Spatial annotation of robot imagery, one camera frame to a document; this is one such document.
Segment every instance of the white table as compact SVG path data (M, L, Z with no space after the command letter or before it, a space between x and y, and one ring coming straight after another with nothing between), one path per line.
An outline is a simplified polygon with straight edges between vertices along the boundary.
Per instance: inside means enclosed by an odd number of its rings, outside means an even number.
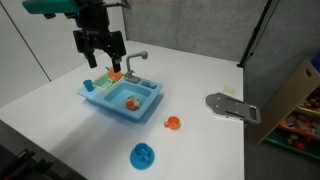
M0 119L90 180L244 179L243 122L215 116L204 103L226 86L243 99L243 70L235 62L137 42L126 47L128 54L149 53L147 60L131 60L135 75L163 85L147 122L121 119L77 95L83 80L111 65L107 55L97 58L96 69L82 65L2 107ZM177 131L163 126L172 115L181 119ZM129 162L139 142L155 152L144 171Z

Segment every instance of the blue toy sink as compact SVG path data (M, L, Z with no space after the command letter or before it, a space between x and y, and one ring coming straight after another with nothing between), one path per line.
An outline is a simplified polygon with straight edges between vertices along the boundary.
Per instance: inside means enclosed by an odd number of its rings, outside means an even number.
M161 88L161 84L145 79L141 79L137 84L123 79L108 91L95 88L93 91L88 92L85 87L82 87L78 90L78 94L94 105L124 115L133 122L140 122ZM135 96L140 100L140 108L136 111L130 111L126 107L127 98L130 96Z

